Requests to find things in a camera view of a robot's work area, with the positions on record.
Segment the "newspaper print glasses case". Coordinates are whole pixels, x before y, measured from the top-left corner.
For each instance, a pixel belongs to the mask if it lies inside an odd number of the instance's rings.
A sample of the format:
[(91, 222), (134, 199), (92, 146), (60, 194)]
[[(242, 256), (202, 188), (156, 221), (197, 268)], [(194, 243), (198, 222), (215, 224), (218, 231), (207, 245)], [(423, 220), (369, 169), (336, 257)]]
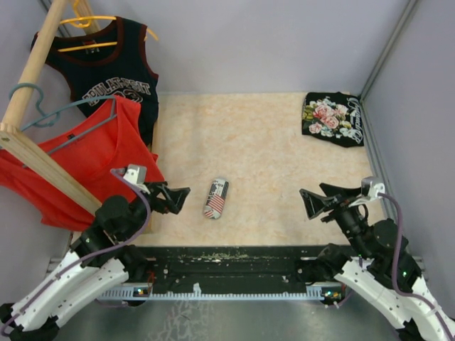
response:
[(206, 218), (217, 220), (221, 217), (229, 185), (229, 181), (225, 178), (216, 178), (211, 183), (203, 209), (203, 214)]

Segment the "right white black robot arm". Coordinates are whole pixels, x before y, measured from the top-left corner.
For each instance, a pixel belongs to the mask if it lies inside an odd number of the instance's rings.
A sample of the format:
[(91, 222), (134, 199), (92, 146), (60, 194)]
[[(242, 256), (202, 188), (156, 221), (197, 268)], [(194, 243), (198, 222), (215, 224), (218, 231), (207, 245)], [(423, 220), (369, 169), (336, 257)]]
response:
[[(438, 304), (421, 267), (407, 252), (402, 211), (396, 199), (386, 193), (385, 184), (368, 177), (358, 188), (327, 183), (321, 183), (320, 188), (322, 195), (299, 191), (307, 217), (336, 222), (358, 259), (336, 244), (327, 244), (317, 257), (319, 276), (356, 292), (381, 313), (401, 340), (453, 340), (454, 319)], [(369, 224), (368, 213), (359, 208), (382, 198), (395, 206), (397, 218)]]

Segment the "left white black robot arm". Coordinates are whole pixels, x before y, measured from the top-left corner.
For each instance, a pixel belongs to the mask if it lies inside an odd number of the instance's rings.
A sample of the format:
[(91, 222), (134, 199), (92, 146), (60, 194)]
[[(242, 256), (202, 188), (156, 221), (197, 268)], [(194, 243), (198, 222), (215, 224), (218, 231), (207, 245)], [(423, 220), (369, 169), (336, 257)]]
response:
[(1, 334), (10, 340), (54, 340), (64, 324), (105, 291), (148, 273), (148, 261), (133, 241), (152, 212), (177, 215), (190, 188), (165, 182), (135, 189), (136, 198), (107, 198), (92, 224), (70, 245), (56, 266), (31, 293), (1, 306)]

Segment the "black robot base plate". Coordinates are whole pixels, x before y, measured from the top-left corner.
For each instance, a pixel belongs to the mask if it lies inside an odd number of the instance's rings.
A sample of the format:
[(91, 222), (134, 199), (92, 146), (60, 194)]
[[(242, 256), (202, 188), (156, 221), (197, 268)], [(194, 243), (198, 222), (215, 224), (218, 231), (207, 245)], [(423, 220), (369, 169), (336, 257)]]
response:
[(130, 283), (154, 293), (204, 294), (305, 293), (306, 287), (332, 281), (317, 259), (322, 246), (139, 247), (147, 263)]

